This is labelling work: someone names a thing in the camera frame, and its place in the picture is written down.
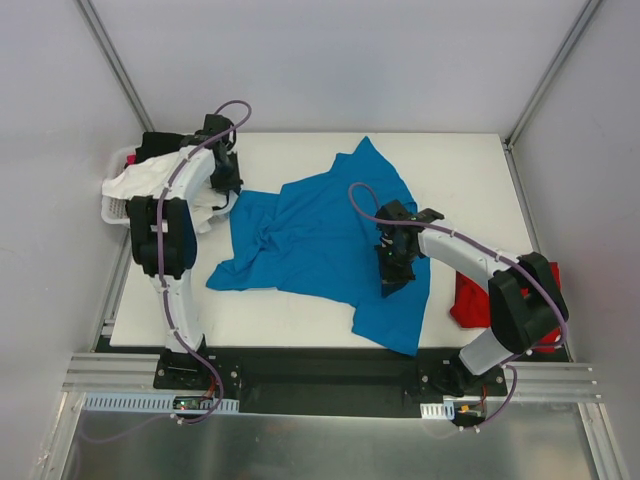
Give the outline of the black robot base mount plate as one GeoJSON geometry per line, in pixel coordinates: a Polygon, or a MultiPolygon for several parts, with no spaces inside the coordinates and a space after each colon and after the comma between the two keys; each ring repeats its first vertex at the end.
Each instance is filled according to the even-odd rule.
{"type": "Polygon", "coordinates": [[[163,351],[153,381],[158,390],[203,393],[214,386],[243,413],[417,418],[443,395],[433,383],[456,354],[424,348],[414,357],[384,349],[231,348],[187,354],[163,351]]]}

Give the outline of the blue t-shirt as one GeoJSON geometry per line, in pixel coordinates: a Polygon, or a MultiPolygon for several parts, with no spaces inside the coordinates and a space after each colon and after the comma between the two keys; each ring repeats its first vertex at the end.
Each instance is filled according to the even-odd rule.
{"type": "Polygon", "coordinates": [[[383,297],[374,250],[375,202],[417,205],[392,164],[363,138],[336,155],[330,170],[282,186],[277,194],[245,191],[230,216],[234,256],[206,282],[218,291],[276,288],[322,297],[355,309],[352,331],[397,353],[418,352],[430,293],[427,259],[416,278],[383,297]]]}

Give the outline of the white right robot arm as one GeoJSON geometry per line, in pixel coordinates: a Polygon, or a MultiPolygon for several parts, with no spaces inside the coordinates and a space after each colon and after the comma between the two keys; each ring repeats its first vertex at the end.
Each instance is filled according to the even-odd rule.
{"type": "Polygon", "coordinates": [[[399,201],[375,214],[376,247],[384,297],[416,279],[413,263],[437,260],[463,273],[488,296],[490,325],[435,374],[434,381],[470,395],[494,367],[534,348],[558,348],[567,334],[568,309],[543,255],[501,253],[453,229],[432,209],[409,212],[399,201]]]}

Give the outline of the red t-shirt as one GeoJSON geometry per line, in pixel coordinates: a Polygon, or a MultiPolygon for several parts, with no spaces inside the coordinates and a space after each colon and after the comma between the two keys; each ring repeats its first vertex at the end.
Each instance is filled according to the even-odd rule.
{"type": "MultiPolygon", "coordinates": [[[[554,279],[561,289],[560,270],[556,262],[550,262],[554,279]]],[[[470,278],[460,272],[455,276],[455,296],[450,316],[462,329],[489,328],[491,326],[489,312],[489,296],[470,278]]],[[[546,335],[534,349],[537,353],[551,353],[555,347],[550,345],[559,341],[561,330],[557,327],[546,335]]]]}

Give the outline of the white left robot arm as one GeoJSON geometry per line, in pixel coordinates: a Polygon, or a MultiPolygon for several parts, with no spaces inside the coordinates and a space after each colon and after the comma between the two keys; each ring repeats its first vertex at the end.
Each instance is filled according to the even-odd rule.
{"type": "Polygon", "coordinates": [[[198,250],[193,211],[200,191],[221,197],[204,208],[205,224],[226,218],[239,199],[243,181],[235,145],[236,125],[216,112],[193,134],[145,133],[129,161],[128,171],[169,160],[159,185],[133,194],[125,205],[133,260],[158,294],[167,325],[165,348],[174,353],[195,352],[205,341],[191,288],[198,250]]]}

